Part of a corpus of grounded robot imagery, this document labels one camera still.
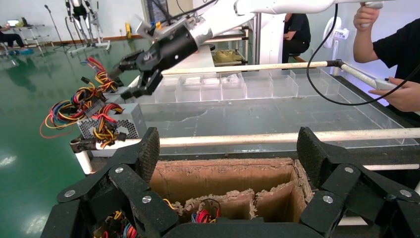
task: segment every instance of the green floor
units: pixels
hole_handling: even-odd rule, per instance
[[[149,43],[112,42],[110,54],[93,49],[70,57],[48,48],[44,57],[39,50],[31,56],[0,58],[0,224],[1,238],[38,238],[47,221],[55,196],[68,185],[84,177],[72,153],[69,141],[80,132],[44,139],[41,122],[50,107],[69,99],[84,84],[82,76],[93,78],[94,71],[80,64],[87,56],[112,68],[124,55],[146,48]],[[121,79],[128,84],[138,72]],[[44,129],[54,135],[56,130]]]

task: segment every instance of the white fan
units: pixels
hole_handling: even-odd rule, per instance
[[[334,21],[334,17],[332,17],[325,27],[323,39],[327,36],[329,31],[332,28],[332,22]],[[338,41],[339,40],[346,40],[349,37],[349,30],[346,28],[341,29],[341,18],[337,17],[337,21],[335,22],[334,30],[331,33],[331,35],[328,37],[328,39],[324,43],[324,48],[333,48],[332,50],[332,60],[336,60],[337,58],[337,49],[338,49]]]

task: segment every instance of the torn cardboard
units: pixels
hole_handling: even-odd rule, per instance
[[[312,198],[305,170],[290,158],[159,161],[150,186],[174,202],[181,222],[201,209],[215,213],[217,203],[201,203],[207,198],[229,219],[298,222]]]

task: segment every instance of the white robotic arm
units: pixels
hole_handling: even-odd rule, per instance
[[[136,32],[154,41],[154,44],[145,52],[140,51],[124,57],[108,76],[116,78],[125,70],[139,69],[139,85],[121,96],[128,99],[133,96],[151,95],[163,79],[163,70],[175,66],[193,54],[206,40],[251,20],[257,13],[317,13],[327,10],[333,4],[344,2],[364,1],[218,0],[202,16],[189,20],[183,18],[163,31],[140,19]]]
[[[336,3],[363,0],[219,0],[203,14],[213,37],[251,20],[256,13],[318,13]]]

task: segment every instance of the robot leg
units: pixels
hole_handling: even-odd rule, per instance
[[[86,36],[85,32],[83,31],[80,16],[73,16],[73,17],[74,17],[74,19],[75,19],[75,21],[74,21],[74,22],[76,23],[77,28],[79,29],[80,33],[81,33],[81,34],[82,34],[82,36],[83,36],[83,39],[85,39],[86,44],[87,44],[87,45],[88,45],[88,47],[89,47],[89,46],[90,46],[90,44],[89,44],[89,40],[88,40],[88,37]]]
[[[92,26],[91,26],[91,21],[90,21],[90,15],[87,14],[87,16],[85,16],[83,18],[85,19],[86,27],[88,28],[89,36],[92,40],[92,46],[95,46],[95,39],[93,38],[93,34],[92,34]]]

